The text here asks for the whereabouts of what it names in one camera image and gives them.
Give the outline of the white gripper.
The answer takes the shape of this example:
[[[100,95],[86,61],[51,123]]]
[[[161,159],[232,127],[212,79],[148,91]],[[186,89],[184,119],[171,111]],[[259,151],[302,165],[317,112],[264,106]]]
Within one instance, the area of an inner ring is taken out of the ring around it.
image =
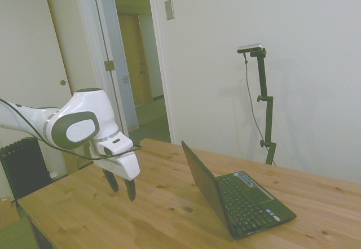
[[[118,155],[120,153],[129,151],[133,147],[133,144],[110,144],[110,143],[98,143],[96,148],[90,146],[90,154],[94,160],[94,163],[103,168],[103,173],[111,187],[116,193],[118,192],[118,183],[114,174],[124,178],[124,183],[127,189],[127,195],[131,201],[136,198],[135,181],[133,180],[139,173],[140,168],[137,161],[137,157],[133,151],[124,155]],[[117,155],[112,158],[100,158],[100,155],[106,155],[104,149],[107,148],[112,155]]]

